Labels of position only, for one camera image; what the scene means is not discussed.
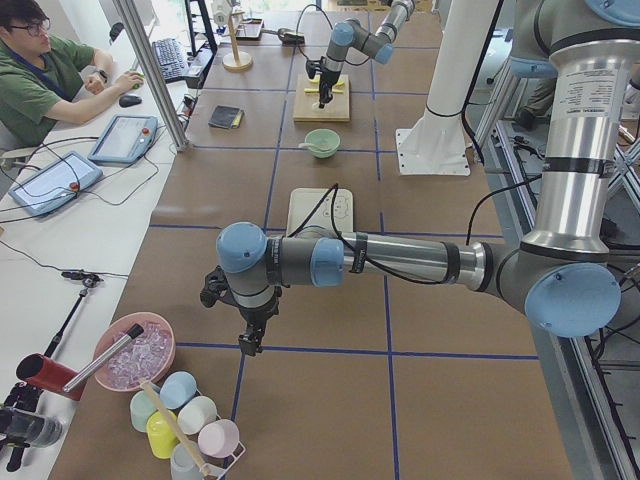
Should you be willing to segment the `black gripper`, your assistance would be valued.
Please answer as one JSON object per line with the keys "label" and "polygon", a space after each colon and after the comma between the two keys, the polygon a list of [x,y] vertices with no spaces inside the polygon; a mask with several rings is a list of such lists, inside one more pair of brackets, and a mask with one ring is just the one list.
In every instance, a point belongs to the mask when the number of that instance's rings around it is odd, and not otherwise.
{"label": "black gripper", "polygon": [[324,109],[331,103],[332,89],[337,84],[341,71],[332,70],[329,59],[321,57],[319,60],[307,59],[305,70],[309,79],[319,75],[319,108]]}
{"label": "black gripper", "polygon": [[262,339],[269,319],[279,314],[282,287],[269,285],[249,272],[225,273],[217,266],[206,275],[200,292],[205,308],[217,302],[235,307],[247,323],[247,329],[238,337],[244,355],[256,356],[263,351]]}

